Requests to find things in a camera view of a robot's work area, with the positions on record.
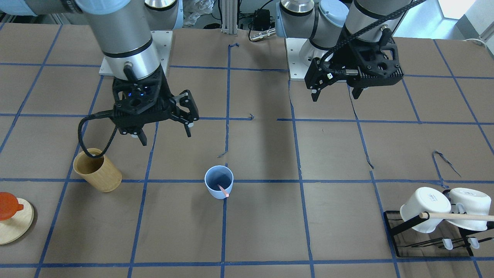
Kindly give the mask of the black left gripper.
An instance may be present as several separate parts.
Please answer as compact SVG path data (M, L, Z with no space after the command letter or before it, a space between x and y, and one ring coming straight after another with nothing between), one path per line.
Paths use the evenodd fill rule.
M352 96L357 100L366 87L393 86L403 77L392 32L384 28L377 30L377 42L364 42L357 37L333 53L329 61L315 58L304 81L311 89L312 101L317 102L321 90L339 80L353 87Z

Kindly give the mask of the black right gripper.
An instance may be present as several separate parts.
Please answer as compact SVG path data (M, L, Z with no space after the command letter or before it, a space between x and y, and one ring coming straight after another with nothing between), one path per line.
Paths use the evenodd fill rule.
M193 122L200 116L190 90L173 95L161 66L143 79L137 78L130 64L124 65L123 73L125 79L115 78L112 84L112 121L121 134L137 136L146 146L143 126L171 119L182 123L187 137L192 137Z

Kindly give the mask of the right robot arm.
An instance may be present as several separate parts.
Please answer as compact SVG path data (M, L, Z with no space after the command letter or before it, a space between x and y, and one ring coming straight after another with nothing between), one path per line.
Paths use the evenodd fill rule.
M326 74L326 59L334 52L363 34L352 33L346 26L351 23L348 8L338 0L323 0L318 7L307 12L296 12L291 5L296 1L279 3L279 21L276 31L285 31L289 23L300 24L293 38L307 38L315 42L321 38L328 44L322 58L314 58L307 75ZM189 90L174 96L168 86L164 69L159 62L157 44L147 21L146 11L173 14L178 18L179 1L156 7L141 0L2 0L1 11L10 15L38 16L79 12L85 15L106 61L113 73L113 109L91 114L78 126L78 141L82 150L82 128L94 119L109 118L115 125L109 142L117 132L137 137L143 146L147 138L143 127L148 123L171 119L184 125L187 136L190 128L199 120L199 111Z

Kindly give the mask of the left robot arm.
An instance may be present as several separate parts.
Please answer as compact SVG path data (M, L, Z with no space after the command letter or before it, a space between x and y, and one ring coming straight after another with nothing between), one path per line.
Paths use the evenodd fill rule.
M345 81L356 100L368 87L393 86L404 72L393 33L413 0L281 0L276 34L305 39L300 58L306 88L316 102L321 90Z

